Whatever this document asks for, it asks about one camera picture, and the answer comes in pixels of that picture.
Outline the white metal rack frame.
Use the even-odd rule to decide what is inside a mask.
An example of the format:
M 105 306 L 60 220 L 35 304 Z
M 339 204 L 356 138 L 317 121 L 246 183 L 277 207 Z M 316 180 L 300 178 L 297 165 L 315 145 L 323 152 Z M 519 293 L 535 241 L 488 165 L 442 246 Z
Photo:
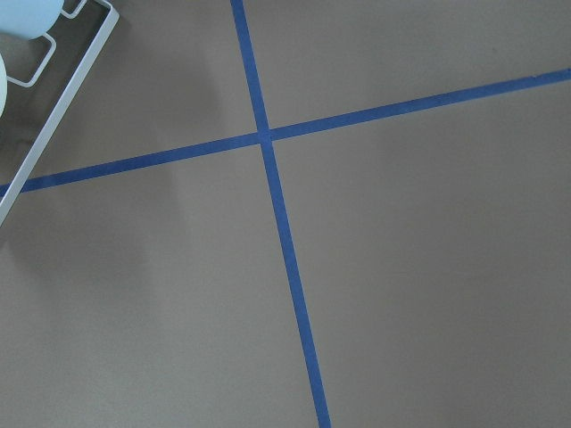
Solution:
M 68 11 L 64 7 L 63 3 L 62 11 L 60 12 L 57 21 L 60 18 L 64 18 L 65 20 L 69 21 L 78 18 L 82 10 L 85 8 L 86 4 L 87 4 L 86 1 L 79 1 L 77 2 L 73 10 Z M 119 21 L 120 15 L 118 11 L 114 8 L 112 3 L 108 1 L 98 1 L 96 4 L 105 9 L 105 16 L 103 18 L 103 22 L 100 24 L 98 30 L 96 31 L 95 35 L 93 36 L 92 40 L 87 46 L 86 51 L 83 53 L 83 56 L 79 60 L 79 63 L 71 73 L 69 80 L 63 87 L 57 100 L 54 102 L 54 106 L 51 108 L 50 112 L 48 113 L 46 121 L 40 128 L 37 136 L 33 140 L 27 153 L 21 160 L 19 167 L 15 170 L 15 174 L 12 180 L 7 185 L 1 187 L 2 220 L 6 219 L 16 199 L 18 198 L 21 191 L 24 189 L 24 186 L 31 172 L 36 167 L 37 162 L 39 161 L 41 155 L 43 154 L 45 148 L 47 147 L 47 144 L 50 142 L 54 134 L 54 131 L 60 124 L 65 112 L 70 107 L 71 102 L 73 101 L 75 95 L 77 94 L 78 90 L 83 84 L 88 72 L 94 65 L 97 56 L 102 51 L 103 46 L 105 45 L 106 41 L 108 40 L 109 36 L 111 35 L 112 31 L 114 30 L 116 24 Z M 9 98 L 13 96 L 12 88 L 14 86 L 23 89 L 33 88 L 33 86 L 40 80 L 50 60 L 54 57 L 54 54 L 56 53 L 57 49 L 57 41 L 54 38 L 54 36 L 50 34 L 50 30 L 51 29 L 49 29 L 43 36 L 31 40 L 25 40 L 19 37 L 9 36 L 1 33 L 3 36 L 17 38 L 26 42 L 37 39 L 43 39 L 49 45 L 49 48 L 44 54 L 44 57 L 39 61 L 36 68 L 31 72 L 31 76 L 28 79 L 21 80 L 16 77 L 13 77 L 8 73 L 8 70 L 6 70 L 7 79 L 8 79 L 7 98 L 6 98 L 4 112 L 2 115 L 5 115 L 6 112 L 9 111 L 12 106 L 12 103 L 9 101 Z

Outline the light blue round object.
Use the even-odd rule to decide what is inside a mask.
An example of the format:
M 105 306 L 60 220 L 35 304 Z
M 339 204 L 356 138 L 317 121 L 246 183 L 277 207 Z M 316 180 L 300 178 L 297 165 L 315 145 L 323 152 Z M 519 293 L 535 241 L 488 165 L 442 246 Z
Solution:
M 57 21 L 63 0 L 1 0 L 1 33 L 31 40 Z

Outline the pale cream round object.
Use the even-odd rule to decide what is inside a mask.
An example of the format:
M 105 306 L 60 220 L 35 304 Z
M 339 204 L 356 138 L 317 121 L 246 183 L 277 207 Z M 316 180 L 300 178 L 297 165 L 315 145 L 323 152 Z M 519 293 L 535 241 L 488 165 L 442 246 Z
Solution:
M 0 55 L 0 115 L 3 114 L 7 98 L 7 73 L 4 58 Z

